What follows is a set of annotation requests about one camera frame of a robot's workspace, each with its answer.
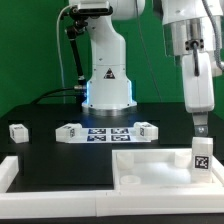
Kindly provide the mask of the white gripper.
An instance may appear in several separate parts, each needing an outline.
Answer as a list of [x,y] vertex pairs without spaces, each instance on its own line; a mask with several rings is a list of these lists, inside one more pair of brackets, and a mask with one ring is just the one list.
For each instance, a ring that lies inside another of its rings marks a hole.
[[185,107],[192,114],[197,137],[208,135],[208,113],[214,108],[214,92],[210,58],[197,52],[182,57],[182,80]]

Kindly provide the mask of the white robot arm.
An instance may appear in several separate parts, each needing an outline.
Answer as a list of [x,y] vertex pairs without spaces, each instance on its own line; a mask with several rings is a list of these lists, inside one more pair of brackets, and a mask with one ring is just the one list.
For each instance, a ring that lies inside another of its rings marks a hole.
[[[69,0],[76,33],[87,31],[92,47],[92,76],[87,82],[86,112],[117,115],[134,108],[126,76],[126,43],[114,20],[141,15],[146,0]],[[224,72],[220,59],[224,0],[153,0],[153,10],[170,30],[166,52],[180,60],[185,107],[195,134],[208,134],[208,113],[214,108],[213,80]]]

